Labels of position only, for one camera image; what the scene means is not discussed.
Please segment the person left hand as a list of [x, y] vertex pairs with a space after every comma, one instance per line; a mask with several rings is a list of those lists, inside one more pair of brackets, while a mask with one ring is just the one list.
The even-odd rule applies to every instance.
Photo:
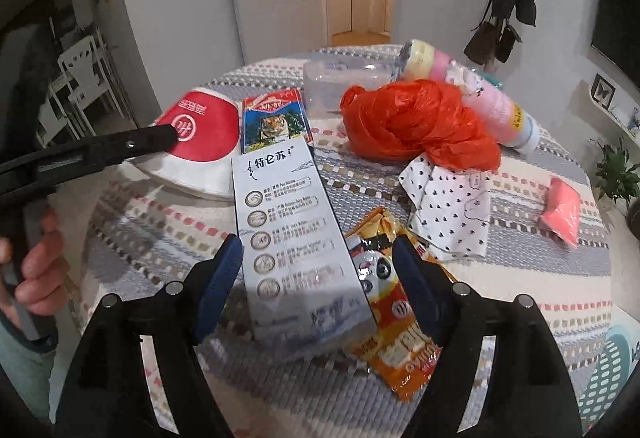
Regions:
[[67, 302], [65, 282], [70, 266], [63, 256], [64, 236], [55, 210], [49, 206], [41, 220], [42, 238], [21, 265], [24, 281], [10, 294], [1, 284], [1, 312], [19, 330], [14, 300], [35, 315], [49, 317]]

